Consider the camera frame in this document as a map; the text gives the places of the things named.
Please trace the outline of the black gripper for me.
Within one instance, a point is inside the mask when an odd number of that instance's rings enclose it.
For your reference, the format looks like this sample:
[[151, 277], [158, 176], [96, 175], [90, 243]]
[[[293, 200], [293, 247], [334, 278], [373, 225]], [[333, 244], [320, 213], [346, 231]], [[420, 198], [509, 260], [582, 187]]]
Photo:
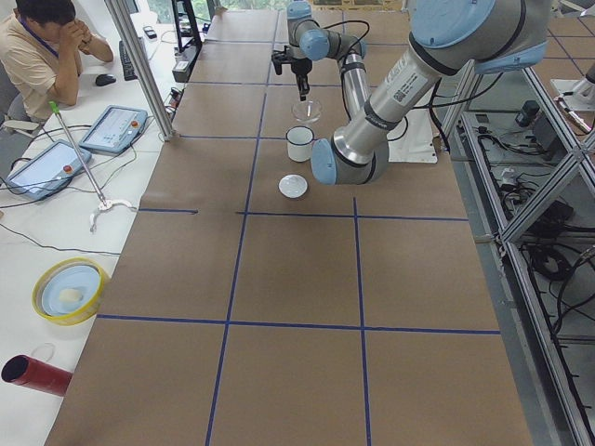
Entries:
[[304, 93], [309, 93], [308, 74], [311, 72], [311, 61], [300, 58], [300, 52], [295, 52], [292, 46], [284, 46], [283, 50], [273, 50], [271, 63], [276, 75], [283, 73], [283, 66], [288, 65], [291, 73], [297, 76], [299, 100], [304, 100]]

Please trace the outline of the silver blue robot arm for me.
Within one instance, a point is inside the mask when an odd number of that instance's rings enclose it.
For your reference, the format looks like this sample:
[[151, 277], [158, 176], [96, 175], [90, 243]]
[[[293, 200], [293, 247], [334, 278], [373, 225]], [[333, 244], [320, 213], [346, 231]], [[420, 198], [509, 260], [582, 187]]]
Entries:
[[292, 2], [286, 9], [288, 44], [271, 55], [275, 71], [290, 65], [305, 99], [313, 62], [336, 60], [350, 117], [331, 138], [314, 143], [314, 177], [326, 185], [378, 178], [389, 160], [389, 132], [430, 88], [469, 61], [479, 74], [537, 64], [546, 53], [549, 18], [548, 1], [419, 1], [410, 21], [409, 47], [370, 90], [362, 41], [321, 27], [308, 2]]

